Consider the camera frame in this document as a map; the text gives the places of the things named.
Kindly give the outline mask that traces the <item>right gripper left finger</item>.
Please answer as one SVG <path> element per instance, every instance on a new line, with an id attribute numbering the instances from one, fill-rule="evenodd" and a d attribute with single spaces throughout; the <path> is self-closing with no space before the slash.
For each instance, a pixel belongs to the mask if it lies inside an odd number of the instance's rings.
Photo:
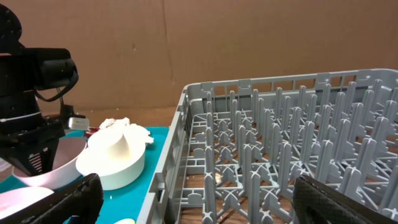
<path id="1" fill-rule="evenodd" d="M 92 173 L 2 219 L 1 223 L 95 223 L 103 202 L 100 177 Z"/>

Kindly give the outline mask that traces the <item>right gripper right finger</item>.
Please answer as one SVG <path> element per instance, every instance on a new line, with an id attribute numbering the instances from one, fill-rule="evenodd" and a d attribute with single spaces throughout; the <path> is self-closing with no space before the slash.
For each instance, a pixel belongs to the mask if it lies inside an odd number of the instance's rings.
<path id="1" fill-rule="evenodd" d="M 397 224 L 308 175 L 296 178 L 292 207 L 300 224 Z"/>

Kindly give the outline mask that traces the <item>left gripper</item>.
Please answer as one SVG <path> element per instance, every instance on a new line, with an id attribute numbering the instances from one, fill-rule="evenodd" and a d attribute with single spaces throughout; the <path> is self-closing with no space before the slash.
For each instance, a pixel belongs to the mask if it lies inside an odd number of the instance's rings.
<path id="1" fill-rule="evenodd" d="M 28 176 L 52 170 L 70 116 L 1 116 L 1 158 Z"/>

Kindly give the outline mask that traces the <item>pink white bowl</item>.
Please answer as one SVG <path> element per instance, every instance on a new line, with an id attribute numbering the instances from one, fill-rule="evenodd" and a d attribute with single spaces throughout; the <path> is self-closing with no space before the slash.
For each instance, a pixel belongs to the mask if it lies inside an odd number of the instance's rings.
<path id="1" fill-rule="evenodd" d="M 52 190 L 59 189 L 81 176 L 76 169 L 76 160 L 85 148 L 86 140 L 83 138 L 61 138 L 58 142 L 52 171 L 29 177 L 13 167 L 12 175 L 28 186 L 45 187 Z"/>

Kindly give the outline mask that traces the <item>cream bowl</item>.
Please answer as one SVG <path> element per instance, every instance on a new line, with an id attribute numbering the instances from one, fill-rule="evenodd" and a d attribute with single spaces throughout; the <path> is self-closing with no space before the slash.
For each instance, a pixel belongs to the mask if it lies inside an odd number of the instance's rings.
<path id="1" fill-rule="evenodd" d="M 80 174 L 98 174 L 103 190 L 116 190 L 134 182 L 144 170 L 146 144 L 115 139 L 90 138 L 88 147 L 78 156 Z"/>

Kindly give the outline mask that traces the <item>red snack wrapper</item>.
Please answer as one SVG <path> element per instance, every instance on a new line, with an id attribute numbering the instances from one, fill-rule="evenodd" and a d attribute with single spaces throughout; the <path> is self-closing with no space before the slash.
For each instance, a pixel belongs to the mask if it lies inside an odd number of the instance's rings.
<path id="1" fill-rule="evenodd" d="M 89 127 L 88 130 L 85 130 L 83 133 L 84 138 L 90 138 L 94 133 L 98 132 L 100 129 L 99 128 L 93 128 Z"/>

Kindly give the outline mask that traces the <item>white paper napkin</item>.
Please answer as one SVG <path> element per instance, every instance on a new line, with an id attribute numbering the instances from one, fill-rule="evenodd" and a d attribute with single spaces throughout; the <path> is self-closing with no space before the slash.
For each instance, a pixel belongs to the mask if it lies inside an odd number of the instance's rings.
<path id="1" fill-rule="evenodd" d="M 136 123 L 130 123 L 130 119 L 125 117 L 123 119 L 109 118 L 105 119 L 99 126 L 99 129 L 108 128 L 119 128 L 123 130 L 123 133 L 127 140 L 135 140 L 144 142 L 145 144 L 153 144 L 154 138 L 150 136 L 150 131 L 146 128 L 137 125 Z"/>

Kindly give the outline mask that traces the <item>large white plate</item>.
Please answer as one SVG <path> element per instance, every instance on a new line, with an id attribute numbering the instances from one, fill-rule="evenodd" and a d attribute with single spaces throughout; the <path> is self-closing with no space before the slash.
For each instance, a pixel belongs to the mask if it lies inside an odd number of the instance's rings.
<path id="1" fill-rule="evenodd" d="M 1 193 L 1 219 L 6 218 L 53 194 L 45 187 L 23 187 Z"/>

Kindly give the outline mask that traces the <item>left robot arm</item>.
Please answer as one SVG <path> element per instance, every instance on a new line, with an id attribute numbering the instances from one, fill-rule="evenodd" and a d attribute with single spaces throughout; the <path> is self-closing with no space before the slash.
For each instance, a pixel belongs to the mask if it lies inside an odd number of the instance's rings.
<path id="1" fill-rule="evenodd" d="M 72 105 L 43 116 L 38 100 L 62 100 L 78 81 L 70 52 L 63 48 L 26 48 L 17 16 L 1 6 L 1 158 L 28 176 L 53 169 L 58 142 L 65 135 Z"/>

